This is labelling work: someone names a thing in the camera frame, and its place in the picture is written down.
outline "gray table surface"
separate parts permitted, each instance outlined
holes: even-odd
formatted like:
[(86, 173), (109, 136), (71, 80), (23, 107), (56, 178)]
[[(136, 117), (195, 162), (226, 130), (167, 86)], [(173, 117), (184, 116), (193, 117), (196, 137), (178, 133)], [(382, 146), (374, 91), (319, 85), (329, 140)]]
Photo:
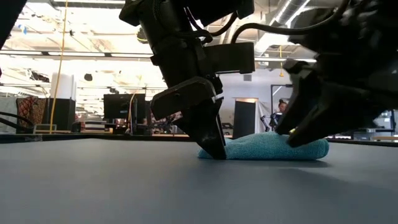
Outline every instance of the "gray table surface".
[(190, 142), (0, 145), (0, 223), (398, 223), (398, 148), (211, 161)]

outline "person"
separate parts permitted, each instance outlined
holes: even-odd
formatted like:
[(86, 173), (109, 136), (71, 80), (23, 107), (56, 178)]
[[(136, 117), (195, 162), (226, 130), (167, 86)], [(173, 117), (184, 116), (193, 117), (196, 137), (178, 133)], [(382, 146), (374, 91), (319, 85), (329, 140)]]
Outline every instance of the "person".
[(284, 100), (280, 99), (278, 104), (279, 111), (271, 114), (271, 121), (269, 122), (269, 126), (275, 128), (278, 125), (280, 117), (282, 117), (282, 114), (286, 110), (286, 106), (287, 103)]

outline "white wall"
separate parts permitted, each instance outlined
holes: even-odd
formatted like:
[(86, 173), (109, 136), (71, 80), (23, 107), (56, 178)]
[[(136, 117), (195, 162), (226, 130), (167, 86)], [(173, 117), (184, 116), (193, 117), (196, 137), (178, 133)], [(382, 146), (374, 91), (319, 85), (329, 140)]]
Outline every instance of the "white wall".
[[(233, 124), (235, 107), (234, 98), (258, 98), (261, 102), (271, 103), (271, 85), (290, 84), (289, 74), (284, 71), (284, 77), (280, 77), (280, 70), (273, 71), (257, 70), (252, 74), (251, 82), (244, 82), (241, 74), (221, 75), (223, 82), (224, 102), (220, 109), (222, 122)], [(291, 88), (283, 87), (274, 97), (274, 106), (278, 104), (279, 98), (288, 98)]]

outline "blue towel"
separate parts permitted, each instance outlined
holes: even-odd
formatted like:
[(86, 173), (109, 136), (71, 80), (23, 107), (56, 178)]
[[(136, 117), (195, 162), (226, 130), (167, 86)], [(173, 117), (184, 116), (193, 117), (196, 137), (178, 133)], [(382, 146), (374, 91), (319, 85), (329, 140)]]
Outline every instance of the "blue towel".
[[(245, 160), (315, 160), (328, 154), (329, 143), (320, 139), (304, 146), (292, 148), (287, 143), (288, 136), (277, 133), (257, 133), (239, 139), (225, 139), (227, 159)], [(198, 157), (212, 159), (200, 149)]]

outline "black monitor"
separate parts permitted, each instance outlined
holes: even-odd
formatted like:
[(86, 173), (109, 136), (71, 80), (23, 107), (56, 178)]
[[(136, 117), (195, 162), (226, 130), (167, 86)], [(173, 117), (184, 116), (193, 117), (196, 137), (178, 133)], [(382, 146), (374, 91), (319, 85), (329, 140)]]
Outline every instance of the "black monitor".
[[(127, 119), (129, 105), (133, 94), (104, 94), (104, 118)], [(142, 123), (146, 118), (145, 94), (135, 94), (131, 103), (131, 116), (137, 111), (137, 123)]]

